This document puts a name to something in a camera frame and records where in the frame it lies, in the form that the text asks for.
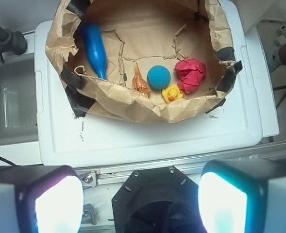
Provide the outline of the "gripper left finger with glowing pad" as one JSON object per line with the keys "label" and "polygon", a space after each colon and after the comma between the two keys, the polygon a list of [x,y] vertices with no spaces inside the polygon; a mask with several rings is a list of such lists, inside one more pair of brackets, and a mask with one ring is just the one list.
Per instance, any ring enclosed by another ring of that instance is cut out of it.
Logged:
{"label": "gripper left finger with glowing pad", "polygon": [[70,166],[0,166],[0,233],[76,233],[83,207]]}

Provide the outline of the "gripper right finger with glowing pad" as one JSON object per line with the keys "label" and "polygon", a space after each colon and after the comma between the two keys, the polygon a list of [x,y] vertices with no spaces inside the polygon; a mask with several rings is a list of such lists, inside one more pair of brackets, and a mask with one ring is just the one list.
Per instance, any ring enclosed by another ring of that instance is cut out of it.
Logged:
{"label": "gripper right finger with glowing pad", "polygon": [[198,202],[209,233],[286,233],[286,159],[209,161]]}

